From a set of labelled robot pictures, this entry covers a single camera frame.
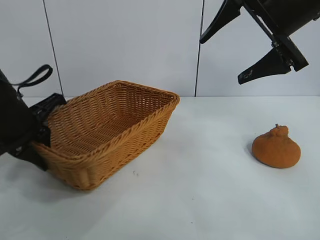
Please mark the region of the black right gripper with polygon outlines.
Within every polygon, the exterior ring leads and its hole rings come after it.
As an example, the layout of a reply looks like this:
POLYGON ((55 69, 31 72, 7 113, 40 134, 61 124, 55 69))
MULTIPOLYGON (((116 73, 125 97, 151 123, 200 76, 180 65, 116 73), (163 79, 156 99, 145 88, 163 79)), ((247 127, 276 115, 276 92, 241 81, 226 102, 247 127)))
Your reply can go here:
MULTIPOLYGON (((240 85, 259 78, 285 75, 291 68, 298 72, 309 65, 290 35, 320 18, 318 0, 245 0, 243 6, 271 39, 272 49, 238 75, 240 85)), ((241 7, 241 0, 224 0, 208 28, 201 34, 200 44, 206 43, 237 18, 241 7)))

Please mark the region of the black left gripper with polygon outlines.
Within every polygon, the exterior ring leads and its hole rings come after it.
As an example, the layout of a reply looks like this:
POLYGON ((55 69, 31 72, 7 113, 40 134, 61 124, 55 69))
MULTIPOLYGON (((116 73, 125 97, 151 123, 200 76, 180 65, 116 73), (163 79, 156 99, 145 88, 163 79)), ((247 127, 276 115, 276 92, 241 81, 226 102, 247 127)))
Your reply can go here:
POLYGON ((29 141, 37 137, 48 116, 67 101, 62 94, 53 93, 29 108, 22 100, 20 89, 40 84, 51 74, 50 69, 38 69, 27 80, 14 85, 0 73, 0 154, 14 150, 17 159, 43 171, 48 170, 48 165, 29 141))

